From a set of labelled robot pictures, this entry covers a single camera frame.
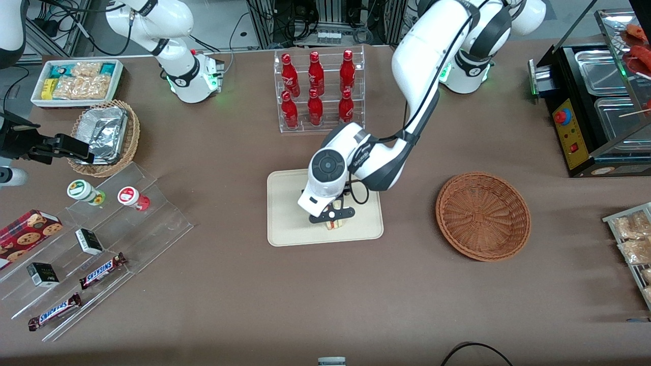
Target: acrylic bottle rack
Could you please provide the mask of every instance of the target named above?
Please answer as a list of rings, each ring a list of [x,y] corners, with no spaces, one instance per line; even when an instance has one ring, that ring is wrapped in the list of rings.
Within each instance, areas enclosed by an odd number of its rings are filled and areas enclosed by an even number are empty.
[[[43,342],[54,341],[190,231],[192,224],[165,198],[155,181],[144,169],[131,163],[97,187],[106,193],[102,205],[78,201],[59,212],[57,216],[64,228],[0,272],[0,296],[6,313],[24,323],[28,331],[30,318],[38,317],[78,292],[82,307],[65,312],[34,332]],[[136,211],[120,204],[117,194],[125,186],[133,186],[149,197],[150,206],[145,211]],[[81,250],[75,236],[81,227],[95,232],[104,247],[102,253],[92,256]],[[126,264],[81,290],[79,279],[120,252],[127,259]],[[27,273],[31,262],[50,263],[60,283],[50,289],[34,286]]]
[[[282,133],[300,133],[300,132],[327,132],[339,125],[339,101],[341,100],[341,90],[339,89],[339,69],[343,61],[344,50],[353,51],[353,64],[355,64],[355,87],[352,90],[351,99],[353,100],[353,121],[366,126],[366,80],[365,80],[365,55],[364,48],[356,47],[332,47],[318,48],[319,59],[324,67],[325,76],[325,93],[321,95],[321,101],[324,105],[324,121],[320,126],[313,126],[309,122],[309,112],[307,102],[309,101],[310,83],[307,70],[310,67],[309,53],[302,49],[284,49],[274,53],[273,76],[276,89],[276,104],[278,105],[278,121]],[[289,53],[292,56],[292,64],[298,73],[298,83],[301,88],[301,94],[293,98],[298,108],[298,128],[290,129],[283,119],[281,104],[281,93],[284,90],[283,85],[283,63],[281,55]]]

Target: snack box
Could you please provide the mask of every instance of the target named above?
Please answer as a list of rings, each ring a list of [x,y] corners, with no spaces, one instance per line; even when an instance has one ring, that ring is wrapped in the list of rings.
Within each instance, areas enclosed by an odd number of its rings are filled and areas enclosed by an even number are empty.
[[[79,99],[79,100],[45,100],[41,99],[41,91],[43,90],[43,85],[45,80],[50,78],[50,73],[53,67],[63,66],[68,64],[74,64],[78,62],[92,62],[92,63],[104,63],[104,64],[115,64],[113,69],[113,75],[111,76],[111,82],[109,84],[109,90],[106,92],[104,99]],[[32,103],[44,109],[70,109],[70,108],[82,108],[88,106],[95,106],[100,103],[110,102],[113,100],[115,91],[118,89],[118,83],[120,81],[120,76],[122,75],[123,65],[119,60],[116,59],[65,59],[65,60],[53,60],[48,61],[43,65],[41,74],[38,77],[38,82],[36,82],[36,87],[32,93],[31,101]]]
[[[45,212],[30,210],[0,229],[0,270],[63,228],[61,221]]]

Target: red button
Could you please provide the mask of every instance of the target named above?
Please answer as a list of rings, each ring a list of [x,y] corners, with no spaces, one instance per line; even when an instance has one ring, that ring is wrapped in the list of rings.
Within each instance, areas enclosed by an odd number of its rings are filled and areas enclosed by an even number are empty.
[[[565,120],[568,118],[567,114],[564,111],[558,111],[554,115],[554,122],[561,124],[565,122]]]

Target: brown table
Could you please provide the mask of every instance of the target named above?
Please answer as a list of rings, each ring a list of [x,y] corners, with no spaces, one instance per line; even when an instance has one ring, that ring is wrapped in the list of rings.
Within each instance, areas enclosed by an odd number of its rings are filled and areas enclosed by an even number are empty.
[[[199,104],[170,93],[155,59],[124,59],[118,97],[142,124],[135,161],[197,226],[54,343],[1,316],[0,364],[438,365],[480,341],[516,365],[649,365],[651,324],[624,322],[648,312],[601,218],[651,201],[650,181],[567,178],[544,105],[526,99],[527,59],[550,44],[508,43],[472,95],[441,88],[402,178],[381,194],[380,239],[280,248],[266,239],[267,176],[306,167],[322,136],[278,132],[273,53],[237,54],[225,90]],[[391,54],[367,48],[376,135],[402,122]],[[31,119],[67,132],[78,114],[34,108]],[[0,190],[3,225],[72,203],[64,187],[80,176],[66,161],[16,166],[31,179]],[[529,204],[531,239],[511,260],[465,258],[434,223],[439,188],[472,170],[507,179]],[[449,363],[466,364],[502,363],[470,349]]]

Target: empty wicker basket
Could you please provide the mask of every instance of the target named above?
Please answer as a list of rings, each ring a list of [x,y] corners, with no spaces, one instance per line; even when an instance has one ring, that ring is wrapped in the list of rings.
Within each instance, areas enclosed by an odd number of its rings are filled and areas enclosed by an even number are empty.
[[[91,109],[108,107],[120,107],[129,113],[129,119],[126,123],[126,131],[124,132],[121,157],[119,161],[113,165],[82,165],[68,159],[68,163],[77,173],[94,176],[96,178],[105,178],[121,171],[125,166],[129,165],[135,156],[135,151],[138,147],[138,138],[140,138],[140,122],[138,121],[138,116],[135,115],[133,109],[127,103],[124,103],[121,100],[112,100],[110,102],[98,104],[97,106],[92,106]],[[72,128],[72,136],[75,136],[77,133],[80,120],[81,115],[77,119],[75,126]]]
[[[513,257],[531,232],[522,196],[507,181],[483,172],[454,176],[443,186],[436,221],[454,248],[484,262]]]

